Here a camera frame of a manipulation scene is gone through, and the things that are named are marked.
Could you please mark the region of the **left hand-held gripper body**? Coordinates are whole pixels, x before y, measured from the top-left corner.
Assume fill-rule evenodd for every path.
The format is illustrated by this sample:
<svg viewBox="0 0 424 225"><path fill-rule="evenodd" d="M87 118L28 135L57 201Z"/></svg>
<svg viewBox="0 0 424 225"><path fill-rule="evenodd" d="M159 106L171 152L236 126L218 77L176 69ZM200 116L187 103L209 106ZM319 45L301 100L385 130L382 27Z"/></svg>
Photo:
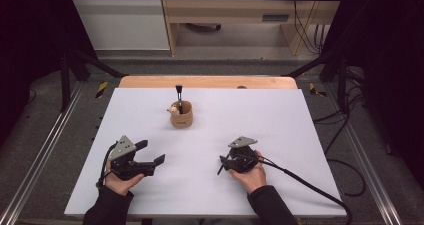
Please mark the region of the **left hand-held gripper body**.
<svg viewBox="0 0 424 225"><path fill-rule="evenodd" d="M136 162L134 157L139 151L126 135L123 135L114 145L108 160L111 171L121 180L130 180L138 174L153 176L156 166L152 162Z"/></svg>

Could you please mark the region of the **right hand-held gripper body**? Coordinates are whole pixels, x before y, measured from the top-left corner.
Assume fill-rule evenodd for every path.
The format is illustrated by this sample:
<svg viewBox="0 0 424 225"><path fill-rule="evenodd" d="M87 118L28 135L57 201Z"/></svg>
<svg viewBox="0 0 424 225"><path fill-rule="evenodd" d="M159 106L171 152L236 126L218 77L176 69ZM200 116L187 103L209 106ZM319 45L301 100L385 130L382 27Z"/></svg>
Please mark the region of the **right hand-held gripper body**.
<svg viewBox="0 0 424 225"><path fill-rule="evenodd" d="M252 138L240 136L229 144L228 168L238 173L250 172L259 162L258 155L251 149L257 141Z"/></svg>

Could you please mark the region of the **thin black brush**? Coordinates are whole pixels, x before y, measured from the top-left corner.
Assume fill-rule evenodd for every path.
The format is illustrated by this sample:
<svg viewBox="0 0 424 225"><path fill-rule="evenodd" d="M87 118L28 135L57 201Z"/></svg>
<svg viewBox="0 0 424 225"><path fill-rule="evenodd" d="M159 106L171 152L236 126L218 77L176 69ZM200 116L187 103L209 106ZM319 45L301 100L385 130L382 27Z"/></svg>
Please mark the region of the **thin black brush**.
<svg viewBox="0 0 424 225"><path fill-rule="evenodd" d="M221 169L222 169L222 163L221 163L221 165L220 165L220 168L218 169L217 175L220 175L221 171L223 170L223 169L222 169L222 170L221 170Z"/></svg>

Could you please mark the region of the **brown cup with animal figure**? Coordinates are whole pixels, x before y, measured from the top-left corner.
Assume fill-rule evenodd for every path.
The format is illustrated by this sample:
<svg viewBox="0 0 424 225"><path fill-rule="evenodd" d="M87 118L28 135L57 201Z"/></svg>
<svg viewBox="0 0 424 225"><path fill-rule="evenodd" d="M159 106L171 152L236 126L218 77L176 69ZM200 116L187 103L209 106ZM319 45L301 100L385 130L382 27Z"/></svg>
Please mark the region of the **brown cup with animal figure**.
<svg viewBox="0 0 424 225"><path fill-rule="evenodd" d="M180 103L178 101L174 102L167 111L170 113L171 124L178 129L187 128L193 123L193 110L192 104L189 101L183 100L182 112L179 110Z"/></svg>

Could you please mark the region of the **black handled makeup brush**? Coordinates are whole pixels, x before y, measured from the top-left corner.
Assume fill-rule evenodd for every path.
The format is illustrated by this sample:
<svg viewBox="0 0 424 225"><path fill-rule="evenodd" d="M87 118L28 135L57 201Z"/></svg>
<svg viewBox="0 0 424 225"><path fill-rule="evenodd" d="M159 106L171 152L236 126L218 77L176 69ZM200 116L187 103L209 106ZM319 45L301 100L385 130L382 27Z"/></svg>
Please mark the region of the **black handled makeup brush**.
<svg viewBox="0 0 424 225"><path fill-rule="evenodd" d="M179 113L182 114L183 113L183 105L182 105L182 89L183 86L181 84L177 84L175 86L176 91L177 91L177 98L178 98L178 110Z"/></svg>

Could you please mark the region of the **person's left hand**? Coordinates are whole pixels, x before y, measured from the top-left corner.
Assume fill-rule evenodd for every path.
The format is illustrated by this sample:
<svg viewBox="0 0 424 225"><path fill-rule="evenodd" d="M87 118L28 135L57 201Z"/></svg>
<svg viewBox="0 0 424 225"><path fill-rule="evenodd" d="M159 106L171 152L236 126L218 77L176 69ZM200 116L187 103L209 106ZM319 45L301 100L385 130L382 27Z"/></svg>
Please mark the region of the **person's left hand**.
<svg viewBox="0 0 424 225"><path fill-rule="evenodd" d="M106 162L106 172L105 185L121 196L126 196L130 189L144 178L143 174L138 174L130 180L121 180L111 171L111 163L109 161Z"/></svg>

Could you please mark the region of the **person's right hand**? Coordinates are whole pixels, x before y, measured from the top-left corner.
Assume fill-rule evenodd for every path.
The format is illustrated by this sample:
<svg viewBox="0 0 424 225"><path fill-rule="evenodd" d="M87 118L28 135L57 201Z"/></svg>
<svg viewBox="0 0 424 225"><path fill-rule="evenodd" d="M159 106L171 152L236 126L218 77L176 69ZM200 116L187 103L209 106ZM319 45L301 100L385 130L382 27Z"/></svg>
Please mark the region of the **person's right hand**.
<svg viewBox="0 0 424 225"><path fill-rule="evenodd" d="M243 185L248 194L267 184L265 169L261 163L257 163L248 173L241 174L232 169L229 173Z"/></svg>

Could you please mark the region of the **white table sheet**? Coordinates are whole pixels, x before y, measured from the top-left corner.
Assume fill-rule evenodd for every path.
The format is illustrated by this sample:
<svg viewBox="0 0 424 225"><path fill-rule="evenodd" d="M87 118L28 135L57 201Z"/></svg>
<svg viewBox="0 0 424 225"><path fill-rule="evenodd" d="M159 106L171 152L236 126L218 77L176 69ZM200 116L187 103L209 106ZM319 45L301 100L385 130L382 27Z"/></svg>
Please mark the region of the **white table sheet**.
<svg viewBox="0 0 424 225"><path fill-rule="evenodd" d="M147 140L138 161L165 155L154 175L132 192L129 212L140 217L250 217L244 188L220 168L229 144L240 136L273 161L269 184L298 217L342 217L338 188L324 156L304 95L299 89L189 89L193 123L171 125L172 88L114 90L100 128L65 209L82 216L94 204L95 183L108 148L123 135Z"/></svg>

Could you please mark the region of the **black metal stand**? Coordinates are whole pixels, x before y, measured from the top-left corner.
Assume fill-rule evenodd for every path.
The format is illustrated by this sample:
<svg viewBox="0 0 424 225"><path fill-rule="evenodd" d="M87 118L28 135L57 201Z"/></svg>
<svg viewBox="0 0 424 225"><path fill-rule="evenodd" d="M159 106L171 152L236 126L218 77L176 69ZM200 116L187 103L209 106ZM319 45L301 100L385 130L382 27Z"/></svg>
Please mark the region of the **black metal stand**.
<svg viewBox="0 0 424 225"><path fill-rule="evenodd" d="M91 64L115 78L125 77L124 73L121 73L107 66L106 64L99 61L97 58L89 56L83 53L82 51L73 50L68 53L64 53L60 58L62 91L61 112L64 112L70 106L71 103L70 72L74 73L78 81L87 81L90 77L90 73L85 67L86 64Z"/></svg>
<svg viewBox="0 0 424 225"><path fill-rule="evenodd" d="M284 74L284 77L297 78L321 64L324 65L324 68L321 70L319 75L322 82L329 82L335 75L337 75L337 105L343 113L347 113L348 102L346 95L346 82L348 66L344 55L337 49L331 49L330 51L321 54L318 58L308 62L306 65L303 65L288 74Z"/></svg>

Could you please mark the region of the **white cabinet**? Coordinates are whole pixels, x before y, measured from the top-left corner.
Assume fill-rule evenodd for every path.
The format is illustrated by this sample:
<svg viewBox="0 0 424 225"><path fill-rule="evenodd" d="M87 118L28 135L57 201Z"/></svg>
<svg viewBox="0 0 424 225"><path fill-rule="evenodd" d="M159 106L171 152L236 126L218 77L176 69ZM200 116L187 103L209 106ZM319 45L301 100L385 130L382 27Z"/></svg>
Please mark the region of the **white cabinet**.
<svg viewBox="0 0 424 225"><path fill-rule="evenodd" d="M73 0L96 51L169 50L161 0Z"/></svg>

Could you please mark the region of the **dark curtain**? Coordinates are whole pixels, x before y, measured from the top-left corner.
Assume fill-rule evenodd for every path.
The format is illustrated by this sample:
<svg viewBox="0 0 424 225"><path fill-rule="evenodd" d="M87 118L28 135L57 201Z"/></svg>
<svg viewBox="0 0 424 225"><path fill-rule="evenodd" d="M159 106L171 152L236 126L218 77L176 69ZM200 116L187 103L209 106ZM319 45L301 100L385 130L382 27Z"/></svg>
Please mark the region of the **dark curtain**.
<svg viewBox="0 0 424 225"><path fill-rule="evenodd" d="M385 136L424 186L424 0L340 3L325 49L343 42L343 57L365 75L365 90Z"/></svg>
<svg viewBox="0 0 424 225"><path fill-rule="evenodd" d="M60 69L52 22L65 44L96 56L73 0L0 0L0 146L29 102L31 83Z"/></svg>

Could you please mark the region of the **grey desk label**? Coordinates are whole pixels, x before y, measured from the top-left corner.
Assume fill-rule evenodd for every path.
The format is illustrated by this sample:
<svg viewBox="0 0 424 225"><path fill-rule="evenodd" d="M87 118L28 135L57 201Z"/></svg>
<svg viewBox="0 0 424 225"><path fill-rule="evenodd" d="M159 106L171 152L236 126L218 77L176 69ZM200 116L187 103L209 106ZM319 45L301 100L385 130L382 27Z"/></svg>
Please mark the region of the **grey desk label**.
<svg viewBox="0 0 424 225"><path fill-rule="evenodd" d="M262 22L287 22L289 14L263 14Z"/></svg>

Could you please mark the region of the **light wooden desk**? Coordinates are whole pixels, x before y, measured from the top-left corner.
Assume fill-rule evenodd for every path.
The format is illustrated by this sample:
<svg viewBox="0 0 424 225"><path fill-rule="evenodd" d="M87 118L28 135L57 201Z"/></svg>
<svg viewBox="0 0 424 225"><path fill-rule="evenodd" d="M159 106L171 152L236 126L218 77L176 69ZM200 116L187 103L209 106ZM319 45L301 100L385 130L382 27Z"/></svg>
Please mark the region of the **light wooden desk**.
<svg viewBox="0 0 424 225"><path fill-rule="evenodd" d="M292 55L296 56L307 41L312 24L332 23L337 1L271 0L164 0L170 24L275 23L279 25ZM289 14L287 22L262 22L263 14Z"/></svg>

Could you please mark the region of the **aluminium floor rail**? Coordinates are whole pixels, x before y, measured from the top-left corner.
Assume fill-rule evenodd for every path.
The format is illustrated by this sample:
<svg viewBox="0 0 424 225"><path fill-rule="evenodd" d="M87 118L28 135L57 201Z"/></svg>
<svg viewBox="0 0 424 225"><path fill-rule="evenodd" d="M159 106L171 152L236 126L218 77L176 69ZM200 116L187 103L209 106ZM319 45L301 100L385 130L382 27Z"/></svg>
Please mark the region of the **aluminium floor rail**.
<svg viewBox="0 0 424 225"><path fill-rule="evenodd" d="M346 123L345 131L347 140L349 141L351 150L363 172L368 190L376 203L376 206L386 225L403 225L398 212L393 205L378 173L367 156L362 143L360 142L353 126L350 122Z"/></svg>
<svg viewBox="0 0 424 225"><path fill-rule="evenodd" d="M59 140L72 112L80 99L85 84L76 82L71 93L70 101L63 112L60 112L53 127L50 129L43 145L33 160L29 170L27 171L23 181L15 192L12 200L9 202L6 209L0 215L0 225L14 225L17 221L25 203L27 202L37 180L39 179L42 170L47 163L50 154L54 150L57 141Z"/></svg>

